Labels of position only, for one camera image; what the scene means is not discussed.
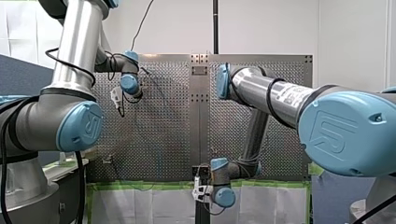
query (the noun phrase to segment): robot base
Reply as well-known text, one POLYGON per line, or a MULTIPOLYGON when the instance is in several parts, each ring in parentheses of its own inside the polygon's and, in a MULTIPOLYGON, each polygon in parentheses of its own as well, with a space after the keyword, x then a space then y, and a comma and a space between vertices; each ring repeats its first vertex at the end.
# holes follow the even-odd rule
POLYGON ((59 224, 59 187, 50 184, 45 194, 26 201, 23 205, 8 209, 13 224, 59 224))

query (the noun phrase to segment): white wall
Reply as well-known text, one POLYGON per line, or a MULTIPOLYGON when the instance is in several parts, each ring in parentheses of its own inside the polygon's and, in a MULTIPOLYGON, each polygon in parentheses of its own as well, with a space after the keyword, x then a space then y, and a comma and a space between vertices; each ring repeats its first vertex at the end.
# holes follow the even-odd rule
MULTIPOLYGON (((149 0, 122 1, 104 22, 110 47, 132 44, 149 0)), ((154 1, 135 43, 139 53, 213 52, 212 0, 154 1)), ((219 53, 318 53, 318 0, 219 1, 219 53)))
POLYGON ((318 84, 388 86, 388 0, 320 0, 318 84))
MULTIPOLYGON (((149 0, 123 0, 104 22, 113 51, 130 49, 149 0)), ((138 53, 205 53, 213 49, 211 0, 156 0, 134 50, 138 53)))
POLYGON ((318 0, 219 1, 219 52, 312 54, 318 76, 318 0))

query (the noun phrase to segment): robotic arm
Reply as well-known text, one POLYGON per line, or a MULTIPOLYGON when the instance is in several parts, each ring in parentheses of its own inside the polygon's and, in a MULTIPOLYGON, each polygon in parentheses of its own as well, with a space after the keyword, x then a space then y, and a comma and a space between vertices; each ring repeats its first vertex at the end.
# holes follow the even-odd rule
POLYGON ((37 151, 77 152, 98 140, 103 112, 92 93, 93 71, 121 72, 120 87, 133 97, 142 94, 137 54, 129 50, 111 54, 99 44, 102 20, 118 1, 39 2, 64 30, 58 55, 52 56, 57 62, 52 82, 40 95, 0 96, 2 178, 7 179, 7 192, 2 181, 2 194, 6 193, 1 198, 7 203, 9 217, 3 214, 7 224, 11 220, 14 224, 59 223, 58 187, 47 182, 37 151))
MULTIPOLYGON (((262 138, 265 132, 252 128, 254 121, 271 115, 296 129, 307 155, 332 173, 384 176, 396 172, 396 139, 391 136, 396 131, 396 95, 392 91, 371 93, 335 85, 311 89, 276 78, 265 68, 226 63, 219 68, 217 94, 222 100, 234 100, 255 109, 249 130, 252 135, 247 142, 255 136, 262 138)), ((264 130, 265 120, 257 122, 264 130)), ((253 148, 247 147, 243 155, 253 148)), ((233 175, 234 164, 239 170, 246 167, 225 158, 211 162, 210 197, 221 207, 234 203, 230 189, 230 179, 238 178, 233 175)))

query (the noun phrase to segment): vertical metal pole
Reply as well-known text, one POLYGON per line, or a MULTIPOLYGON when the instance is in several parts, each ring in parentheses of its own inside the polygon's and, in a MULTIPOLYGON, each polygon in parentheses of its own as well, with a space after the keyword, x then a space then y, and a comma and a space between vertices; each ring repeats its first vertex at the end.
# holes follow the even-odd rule
POLYGON ((219 0, 213 0, 213 37, 214 54, 219 54, 219 0))

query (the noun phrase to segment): silver cylinder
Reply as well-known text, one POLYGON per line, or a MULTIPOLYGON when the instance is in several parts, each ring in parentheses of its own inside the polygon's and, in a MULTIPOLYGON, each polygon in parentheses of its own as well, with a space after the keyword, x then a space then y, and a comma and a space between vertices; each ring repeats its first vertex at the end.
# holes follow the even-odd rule
POLYGON ((242 160, 251 160, 260 154, 262 139, 267 130, 269 115, 260 110, 253 110, 248 125, 247 140, 245 150, 241 156, 242 160))
MULTIPOLYGON (((271 114, 266 93, 273 80, 271 77, 264 77, 257 67, 243 68, 233 76, 232 82, 237 94, 232 91, 231 97, 235 101, 243 100, 246 104, 271 114)), ((271 89, 271 105, 281 119, 296 128, 300 109, 313 91, 311 88, 278 81, 271 89)))
MULTIPOLYGON (((104 18, 99 1, 69 0, 58 58, 93 72, 104 18)), ((55 64, 52 83, 46 88, 82 91, 92 95, 92 78, 62 63, 55 64)))

